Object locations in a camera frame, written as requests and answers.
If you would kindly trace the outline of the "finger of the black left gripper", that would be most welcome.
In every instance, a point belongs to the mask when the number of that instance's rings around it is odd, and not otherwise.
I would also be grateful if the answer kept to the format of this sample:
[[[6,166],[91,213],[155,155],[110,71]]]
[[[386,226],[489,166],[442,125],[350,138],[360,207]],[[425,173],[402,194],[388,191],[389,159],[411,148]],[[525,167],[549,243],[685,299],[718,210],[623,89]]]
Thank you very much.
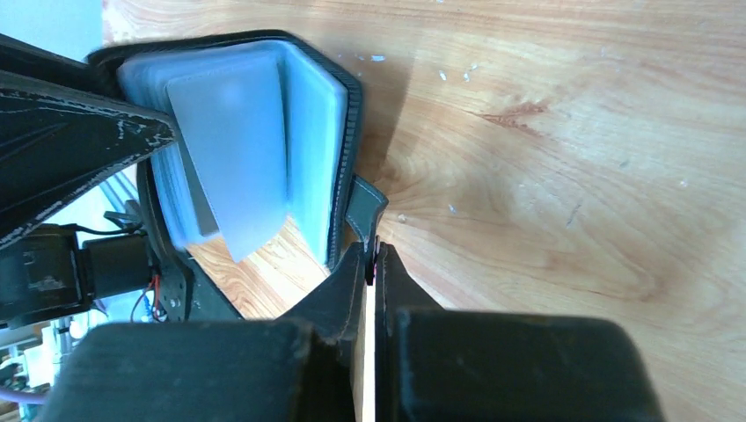
[[[176,142],[171,116],[127,102],[116,76],[133,45],[85,62],[1,37],[1,246],[131,164]]]

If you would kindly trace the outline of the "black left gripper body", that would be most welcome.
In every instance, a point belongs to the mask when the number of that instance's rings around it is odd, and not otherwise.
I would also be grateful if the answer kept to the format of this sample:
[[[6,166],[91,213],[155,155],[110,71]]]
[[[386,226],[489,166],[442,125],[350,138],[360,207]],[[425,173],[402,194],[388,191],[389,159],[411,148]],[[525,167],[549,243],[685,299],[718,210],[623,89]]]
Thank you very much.
[[[105,217],[120,228],[80,243],[83,226],[33,222],[25,206],[1,202],[1,324],[27,326],[92,309],[95,301],[158,288],[159,308],[187,319],[193,270],[166,245],[163,218],[148,200]]]

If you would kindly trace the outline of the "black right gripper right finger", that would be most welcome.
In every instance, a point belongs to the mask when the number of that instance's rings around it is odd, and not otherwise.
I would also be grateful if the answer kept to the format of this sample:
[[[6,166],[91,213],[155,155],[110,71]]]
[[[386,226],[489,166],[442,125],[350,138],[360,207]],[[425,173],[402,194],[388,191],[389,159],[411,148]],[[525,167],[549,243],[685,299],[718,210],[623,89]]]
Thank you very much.
[[[449,310],[382,244],[379,421],[661,421],[637,346],[612,321]]]

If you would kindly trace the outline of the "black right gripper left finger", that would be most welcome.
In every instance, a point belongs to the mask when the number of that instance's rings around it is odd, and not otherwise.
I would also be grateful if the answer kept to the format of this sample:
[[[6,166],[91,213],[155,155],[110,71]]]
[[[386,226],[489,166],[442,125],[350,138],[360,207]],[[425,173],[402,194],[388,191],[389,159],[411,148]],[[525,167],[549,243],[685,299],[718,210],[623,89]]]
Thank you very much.
[[[43,421],[353,421],[365,255],[274,320],[104,324],[62,367]]]

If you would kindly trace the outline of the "black card holder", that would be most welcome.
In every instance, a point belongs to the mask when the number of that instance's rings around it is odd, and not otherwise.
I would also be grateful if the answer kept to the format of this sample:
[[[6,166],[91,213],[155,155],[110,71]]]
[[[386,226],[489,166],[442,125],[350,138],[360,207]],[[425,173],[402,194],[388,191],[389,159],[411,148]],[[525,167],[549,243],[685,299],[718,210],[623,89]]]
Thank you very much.
[[[176,123],[176,140],[150,159],[164,252],[221,237],[239,261],[292,219],[334,268],[350,227],[373,281],[387,200],[355,173],[357,76],[282,30],[115,45],[88,63],[111,95]]]

